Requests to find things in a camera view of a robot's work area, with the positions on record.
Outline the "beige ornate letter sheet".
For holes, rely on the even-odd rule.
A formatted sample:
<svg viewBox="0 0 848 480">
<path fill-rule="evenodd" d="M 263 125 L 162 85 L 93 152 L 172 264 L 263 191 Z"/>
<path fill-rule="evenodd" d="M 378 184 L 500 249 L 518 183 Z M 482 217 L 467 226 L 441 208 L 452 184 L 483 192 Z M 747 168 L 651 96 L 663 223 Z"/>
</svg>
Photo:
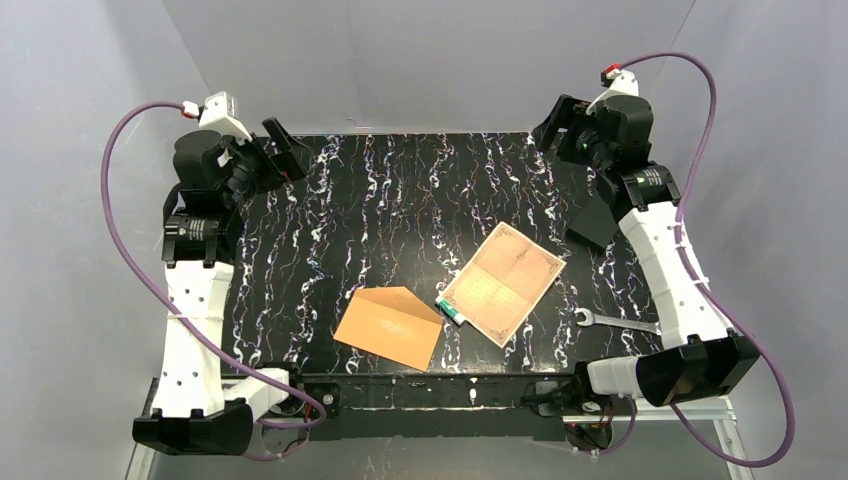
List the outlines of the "beige ornate letter sheet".
<svg viewBox="0 0 848 480">
<path fill-rule="evenodd" d="M 500 222 L 436 299 L 449 299 L 467 318 L 464 324 L 503 347 L 565 265 L 513 226 Z"/>
</svg>

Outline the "orange paper envelope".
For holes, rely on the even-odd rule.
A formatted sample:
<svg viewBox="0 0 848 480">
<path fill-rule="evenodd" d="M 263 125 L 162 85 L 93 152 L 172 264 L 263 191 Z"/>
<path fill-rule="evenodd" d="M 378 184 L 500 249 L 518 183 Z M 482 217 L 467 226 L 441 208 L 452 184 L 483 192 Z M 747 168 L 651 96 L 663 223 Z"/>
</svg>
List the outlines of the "orange paper envelope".
<svg viewBox="0 0 848 480">
<path fill-rule="evenodd" d="M 334 340 L 418 371 L 426 371 L 443 318 L 405 287 L 354 292 Z"/>
</svg>

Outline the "green white glue stick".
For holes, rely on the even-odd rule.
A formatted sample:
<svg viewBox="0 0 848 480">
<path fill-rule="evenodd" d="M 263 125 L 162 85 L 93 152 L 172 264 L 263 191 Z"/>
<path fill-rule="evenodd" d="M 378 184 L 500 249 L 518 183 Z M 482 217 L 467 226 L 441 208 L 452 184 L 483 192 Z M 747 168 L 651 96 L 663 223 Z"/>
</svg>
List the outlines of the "green white glue stick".
<svg viewBox="0 0 848 480">
<path fill-rule="evenodd" d="M 436 305 L 456 325 L 462 326 L 467 321 L 467 318 L 459 312 L 449 299 L 439 296 L 436 299 Z"/>
</svg>

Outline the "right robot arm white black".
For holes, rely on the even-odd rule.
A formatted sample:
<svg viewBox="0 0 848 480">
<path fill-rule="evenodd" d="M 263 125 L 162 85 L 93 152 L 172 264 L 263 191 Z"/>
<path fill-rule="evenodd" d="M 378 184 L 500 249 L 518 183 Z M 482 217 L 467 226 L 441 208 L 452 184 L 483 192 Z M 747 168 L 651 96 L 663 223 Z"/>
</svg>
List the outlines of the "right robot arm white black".
<svg viewBox="0 0 848 480">
<path fill-rule="evenodd" d="M 753 341 L 707 299 L 703 274 L 680 259 L 695 255 L 676 217 L 676 182 L 649 158 L 652 125 L 652 107 L 638 96 L 591 104 L 562 95 L 532 132 L 539 152 L 559 138 L 558 158 L 595 172 L 596 191 L 571 220 L 569 233 L 599 249 L 622 233 L 659 319 L 660 352 L 578 364 L 580 400 L 627 396 L 665 406 L 723 396 L 760 357 Z"/>
</svg>

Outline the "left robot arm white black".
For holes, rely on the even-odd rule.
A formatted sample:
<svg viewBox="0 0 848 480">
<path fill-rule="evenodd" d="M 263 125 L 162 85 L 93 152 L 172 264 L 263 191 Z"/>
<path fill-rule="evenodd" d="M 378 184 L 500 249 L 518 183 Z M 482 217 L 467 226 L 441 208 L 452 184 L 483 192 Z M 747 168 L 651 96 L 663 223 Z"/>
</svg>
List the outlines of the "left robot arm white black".
<svg viewBox="0 0 848 480">
<path fill-rule="evenodd" d="M 243 204 L 302 180 L 309 149 L 270 117 L 267 134 L 239 140 L 198 130 L 174 145 L 179 181 L 163 206 L 168 310 L 162 373 L 150 411 L 133 422 L 133 439 L 168 455 L 247 452 L 255 422 L 292 396 L 307 413 L 325 409 L 290 383 L 289 367 L 245 368 L 227 385 L 221 364 L 238 363 L 221 348 L 224 310 L 244 229 Z"/>
</svg>

